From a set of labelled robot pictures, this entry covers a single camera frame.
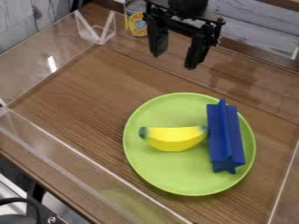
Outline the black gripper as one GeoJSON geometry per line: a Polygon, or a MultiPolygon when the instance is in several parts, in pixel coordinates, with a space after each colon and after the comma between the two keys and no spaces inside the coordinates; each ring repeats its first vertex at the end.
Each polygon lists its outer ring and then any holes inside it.
{"type": "Polygon", "coordinates": [[[149,51],[159,57],[168,48],[168,29],[191,37],[184,67],[188,70],[204,61],[220,36],[223,18],[208,12],[209,0],[145,0],[149,51]]]}

